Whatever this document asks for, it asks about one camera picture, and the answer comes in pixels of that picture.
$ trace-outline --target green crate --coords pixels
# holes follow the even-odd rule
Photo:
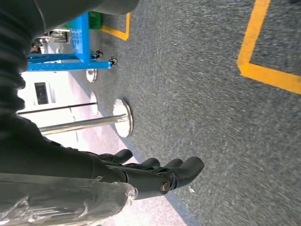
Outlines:
[[[99,12],[89,12],[89,28],[92,30],[100,30],[102,26],[102,14]],[[70,23],[64,24],[63,28],[69,29]]]

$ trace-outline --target metal screw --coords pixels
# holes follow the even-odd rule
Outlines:
[[[169,191],[169,189],[170,189],[170,186],[169,186],[168,182],[165,181],[162,184],[162,187],[161,187],[162,192],[167,192],[167,191]]]

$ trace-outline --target white wall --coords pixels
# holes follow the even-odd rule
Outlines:
[[[26,86],[23,90],[20,90],[18,95],[25,101],[26,108],[20,112],[75,104],[74,103],[72,93],[69,88],[69,75],[68,72],[25,72],[23,73],[22,76],[26,82]],[[51,93],[49,104],[37,104],[35,89],[35,83],[36,82],[45,82],[48,86],[48,91]],[[41,113],[24,114],[22,116],[35,123],[39,128],[75,121],[74,116],[69,108]],[[77,148],[75,146],[78,143],[75,131],[49,135],[47,137],[63,146]]]

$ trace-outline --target stainless steel stanchion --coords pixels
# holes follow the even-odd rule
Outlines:
[[[121,137],[131,135],[133,132],[133,117],[130,106],[125,100],[117,99],[114,104],[113,116],[47,126],[39,128],[39,130],[42,135],[51,135],[109,124],[115,124]]]

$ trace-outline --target caster wheel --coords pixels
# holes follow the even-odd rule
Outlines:
[[[112,63],[112,65],[116,65],[117,64],[117,59],[111,57],[109,59]]]
[[[97,50],[95,54],[97,55],[97,58],[103,56],[103,54],[102,52],[100,52],[100,50]]]

